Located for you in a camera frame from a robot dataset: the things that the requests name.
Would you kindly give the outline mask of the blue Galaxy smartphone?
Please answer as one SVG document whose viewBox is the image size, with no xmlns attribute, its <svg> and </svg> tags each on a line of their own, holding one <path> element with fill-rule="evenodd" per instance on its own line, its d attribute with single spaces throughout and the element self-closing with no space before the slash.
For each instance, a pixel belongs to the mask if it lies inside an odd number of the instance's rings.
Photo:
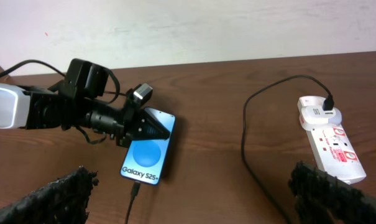
<svg viewBox="0 0 376 224">
<path fill-rule="evenodd" d="M 167 157 L 176 119 L 174 115 L 154 108 L 146 107 L 144 110 L 170 131 L 170 137 L 132 141 L 120 174 L 131 180 L 157 185 Z"/>
</svg>

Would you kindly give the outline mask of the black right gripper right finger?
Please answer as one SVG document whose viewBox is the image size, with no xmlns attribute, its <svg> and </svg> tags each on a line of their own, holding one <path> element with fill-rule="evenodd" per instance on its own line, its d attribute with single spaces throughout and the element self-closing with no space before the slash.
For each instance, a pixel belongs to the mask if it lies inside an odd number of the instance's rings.
<svg viewBox="0 0 376 224">
<path fill-rule="evenodd" d="M 304 162 L 288 186 L 301 223 L 376 223 L 376 198 Z"/>
</svg>

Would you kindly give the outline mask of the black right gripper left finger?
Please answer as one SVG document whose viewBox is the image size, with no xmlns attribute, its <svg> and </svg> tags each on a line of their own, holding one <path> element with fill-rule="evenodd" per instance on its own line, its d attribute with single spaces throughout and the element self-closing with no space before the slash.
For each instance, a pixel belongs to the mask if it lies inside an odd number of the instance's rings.
<svg viewBox="0 0 376 224">
<path fill-rule="evenodd" d="M 80 166 L 20 200 L 0 209 L 0 224 L 86 223 L 96 172 Z"/>
</svg>

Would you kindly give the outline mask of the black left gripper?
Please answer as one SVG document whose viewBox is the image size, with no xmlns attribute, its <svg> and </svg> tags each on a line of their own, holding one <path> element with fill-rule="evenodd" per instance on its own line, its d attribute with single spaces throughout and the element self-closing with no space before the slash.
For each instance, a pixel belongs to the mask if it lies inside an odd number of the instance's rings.
<svg viewBox="0 0 376 224">
<path fill-rule="evenodd" d="M 126 148 L 133 140 L 168 139 L 170 131 L 134 101 L 135 90 L 126 93 L 122 108 L 95 103 L 85 114 L 85 127 L 110 135 L 117 146 Z"/>
</svg>

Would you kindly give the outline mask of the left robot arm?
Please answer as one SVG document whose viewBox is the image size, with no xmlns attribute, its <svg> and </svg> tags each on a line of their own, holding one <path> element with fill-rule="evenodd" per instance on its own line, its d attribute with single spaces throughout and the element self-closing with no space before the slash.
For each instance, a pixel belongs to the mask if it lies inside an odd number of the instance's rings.
<svg viewBox="0 0 376 224">
<path fill-rule="evenodd" d="M 0 78 L 28 63 L 25 60 L 8 68 Z M 116 100 L 122 93 L 115 74 L 101 65 L 74 58 L 63 79 L 49 88 L 0 83 L 0 129 L 60 127 L 83 133 L 89 128 L 102 138 L 91 140 L 85 134 L 87 143 L 99 144 L 110 138 L 121 147 L 129 147 L 132 141 L 166 140 L 171 136 L 170 130 L 143 108 L 152 96 L 151 86 L 140 84 L 128 90 L 123 94 L 126 100 L 122 108 L 115 108 L 112 101 L 100 99 L 109 79 L 114 83 Z"/>
</svg>

